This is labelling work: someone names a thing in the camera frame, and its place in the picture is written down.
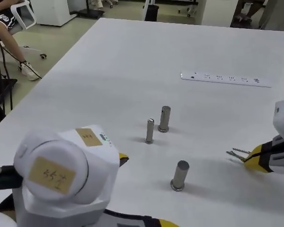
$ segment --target paper label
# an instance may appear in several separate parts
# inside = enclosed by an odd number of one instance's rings
[[[52,162],[44,157],[37,157],[28,179],[50,190],[67,194],[76,172]]]
[[[101,146],[101,141],[97,138],[91,129],[76,129],[81,139],[87,147]]]

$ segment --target metal peg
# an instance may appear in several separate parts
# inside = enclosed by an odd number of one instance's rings
[[[158,126],[158,130],[160,132],[165,133],[169,131],[169,116],[170,116],[170,107],[169,106],[162,107],[160,125]]]
[[[184,181],[188,173],[188,170],[189,170],[188,162],[183,160],[178,162],[174,179],[172,179],[170,182],[170,186],[174,191],[180,192],[184,189],[185,186]]]
[[[155,121],[153,119],[148,119],[147,120],[147,132],[146,132],[146,139],[145,139],[145,143],[147,144],[152,144],[153,139],[153,127],[154,127]]]

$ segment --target power strip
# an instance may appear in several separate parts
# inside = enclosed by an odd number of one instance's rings
[[[181,79],[196,80],[223,84],[238,84],[256,87],[271,87],[268,80],[248,77],[220,76],[202,72],[181,72]]]

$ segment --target gray floor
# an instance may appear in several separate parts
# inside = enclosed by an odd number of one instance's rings
[[[142,2],[120,1],[119,5],[112,9],[104,2],[104,17],[130,20],[141,20]],[[181,7],[176,5],[159,5],[159,22],[194,24],[194,19],[188,18],[185,13],[178,14]],[[75,18],[62,27],[36,25],[27,31],[15,35],[19,45],[28,45],[31,48],[40,49],[47,54],[46,60],[39,56],[26,56],[33,67],[41,74],[46,73],[66,54],[66,52],[80,39],[80,37],[91,28],[96,20]],[[13,102],[17,105],[21,99],[38,83],[30,82],[22,76],[17,69],[17,63],[8,63],[8,70],[12,78],[18,79],[13,90]],[[7,112],[9,112],[9,100],[7,99]]]

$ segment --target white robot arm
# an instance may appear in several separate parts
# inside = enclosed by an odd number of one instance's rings
[[[13,189],[18,227],[96,223],[110,201],[119,165],[118,150],[99,126],[30,132],[14,158],[23,177],[22,186]]]

